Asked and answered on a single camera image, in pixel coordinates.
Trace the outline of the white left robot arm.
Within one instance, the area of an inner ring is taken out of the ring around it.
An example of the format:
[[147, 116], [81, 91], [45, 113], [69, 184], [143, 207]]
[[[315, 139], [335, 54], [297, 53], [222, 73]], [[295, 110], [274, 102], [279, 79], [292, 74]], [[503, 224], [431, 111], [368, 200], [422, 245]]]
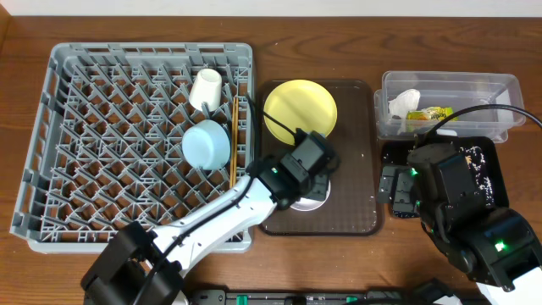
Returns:
[[168, 225], [121, 229], [83, 276], [86, 304], [181, 304], [185, 276], [235, 233], [308, 194], [331, 159], [266, 157], [206, 207]]

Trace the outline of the green pandan cake wrapper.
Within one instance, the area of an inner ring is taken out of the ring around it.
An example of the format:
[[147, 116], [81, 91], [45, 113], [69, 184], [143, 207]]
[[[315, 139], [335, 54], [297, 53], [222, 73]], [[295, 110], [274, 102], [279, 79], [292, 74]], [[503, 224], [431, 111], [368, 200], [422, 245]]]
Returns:
[[428, 107], [420, 110], [410, 111], [407, 113], [407, 119], [418, 121], [441, 121], [453, 115], [454, 111], [451, 107]]

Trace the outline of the white bowl with food residue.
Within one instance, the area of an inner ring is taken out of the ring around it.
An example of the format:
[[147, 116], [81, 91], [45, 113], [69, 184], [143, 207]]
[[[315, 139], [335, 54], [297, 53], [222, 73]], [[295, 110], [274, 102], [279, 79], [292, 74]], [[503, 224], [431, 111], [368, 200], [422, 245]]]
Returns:
[[323, 206], [326, 203], [326, 201], [318, 202], [318, 201], [313, 201], [313, 200], [301, 197], [296, 202], [294, 202], [290, 207], [297, 210], [297, 211], [309, 212], [309, 211], [313, 211], [315, 209], [320, 208], [321, 206]]

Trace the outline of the wooden chopsticks pair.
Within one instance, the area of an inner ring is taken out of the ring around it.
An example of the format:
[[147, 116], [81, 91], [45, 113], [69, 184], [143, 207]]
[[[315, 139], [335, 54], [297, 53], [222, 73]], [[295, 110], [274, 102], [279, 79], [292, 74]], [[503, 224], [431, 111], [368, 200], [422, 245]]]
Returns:
[[236, 184], [239, 99], [234, 98], [231, 123], [230, 188]]

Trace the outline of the white tissue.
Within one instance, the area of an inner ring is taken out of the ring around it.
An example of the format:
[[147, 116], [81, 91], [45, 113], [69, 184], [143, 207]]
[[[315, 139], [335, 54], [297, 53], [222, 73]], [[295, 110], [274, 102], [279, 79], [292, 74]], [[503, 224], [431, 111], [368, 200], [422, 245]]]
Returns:
[[392, 118], [406, 119], [407, 115], [418, 109], [420, 91], [409, 89], [389, 101], [389, 113]]

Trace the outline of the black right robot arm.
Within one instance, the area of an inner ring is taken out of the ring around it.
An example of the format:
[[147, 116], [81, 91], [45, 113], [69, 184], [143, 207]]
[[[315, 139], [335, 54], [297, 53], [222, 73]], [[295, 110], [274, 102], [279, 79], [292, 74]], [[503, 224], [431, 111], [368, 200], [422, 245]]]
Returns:
[[418, 218], [448, 263], [490, 303], [541, 302], [541, 242], [510, 207], [490, 139], [385, 143], [377, 201], [397, 218]]

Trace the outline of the yellow plate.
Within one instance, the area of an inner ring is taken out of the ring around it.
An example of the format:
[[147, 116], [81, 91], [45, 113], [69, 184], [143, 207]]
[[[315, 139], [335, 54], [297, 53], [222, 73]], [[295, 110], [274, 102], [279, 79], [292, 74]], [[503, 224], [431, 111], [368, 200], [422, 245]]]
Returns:
[[333, 131], [338, 109], [331, 93], [311, 80], [288, 80], [267, 95], [263, 111], [292, 132], [316, 131], [327, 137]]

